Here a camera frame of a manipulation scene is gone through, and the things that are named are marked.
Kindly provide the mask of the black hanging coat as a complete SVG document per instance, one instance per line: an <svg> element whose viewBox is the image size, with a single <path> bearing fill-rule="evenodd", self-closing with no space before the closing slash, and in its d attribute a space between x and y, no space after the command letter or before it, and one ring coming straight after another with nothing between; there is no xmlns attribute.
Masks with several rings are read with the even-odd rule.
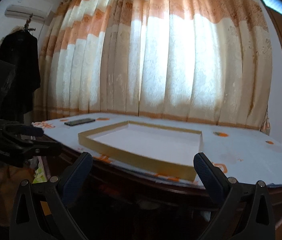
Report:
<svg viewBox="0 0 282 240"><path fill-rule="evenodd" d="M7 35L0 46L0 119L23 122L40 87L37 38L24 30Z"/></svg>

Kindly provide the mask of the black smartphone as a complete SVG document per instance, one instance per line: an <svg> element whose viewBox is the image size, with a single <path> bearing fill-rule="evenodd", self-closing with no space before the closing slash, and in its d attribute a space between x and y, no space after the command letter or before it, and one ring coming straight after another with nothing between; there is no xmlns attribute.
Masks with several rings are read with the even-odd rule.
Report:
<svg viewBox="0 0 282 240"><path fill-rule="evenodd" d="M95 119L92 118L84 118L84 119L79 119L79 120L72 120L72 121L66 121L65 125L66 126L78 126L78 125L82 125L82 124L89 124L95 122Z"/></svg>

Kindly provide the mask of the wooden coat rack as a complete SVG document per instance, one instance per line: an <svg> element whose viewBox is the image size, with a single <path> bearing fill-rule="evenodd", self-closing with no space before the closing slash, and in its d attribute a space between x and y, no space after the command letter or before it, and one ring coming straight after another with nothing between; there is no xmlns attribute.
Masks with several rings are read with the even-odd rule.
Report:
<svg viewBox="0 0 282 240"><path fill-rule="evenodd" d="M28 19L26 20L26 23L23 27L23 31L27 31L27 32L31 32L31 31L35 31L36 28L30 28L29 25L31 23L31 20L33 18L33 14L30 14L30 16L28 17Z"/></svg>

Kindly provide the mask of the cream and orange curtain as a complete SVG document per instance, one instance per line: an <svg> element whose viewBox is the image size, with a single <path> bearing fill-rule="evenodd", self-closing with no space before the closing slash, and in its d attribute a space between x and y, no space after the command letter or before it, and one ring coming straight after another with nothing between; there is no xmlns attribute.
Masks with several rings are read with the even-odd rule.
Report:
<svg viewBox="0 0 282 240"><path fill-rule="evenodd" d="M110 112L260 129L272 77L261 0L63 0L36 121Z"/></svg>

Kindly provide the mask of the white wall air conditioner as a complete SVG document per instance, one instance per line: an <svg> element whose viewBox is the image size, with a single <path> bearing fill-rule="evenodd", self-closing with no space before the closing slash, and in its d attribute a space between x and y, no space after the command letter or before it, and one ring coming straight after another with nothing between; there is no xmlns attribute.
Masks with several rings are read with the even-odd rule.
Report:
<svg viewBox="0 0 282 240"><path fill-rule="evenodd" d="M15 18L28 18L44 22L52 11L53 4L44 0L16 0L5 9L5 16Z"/></svg>

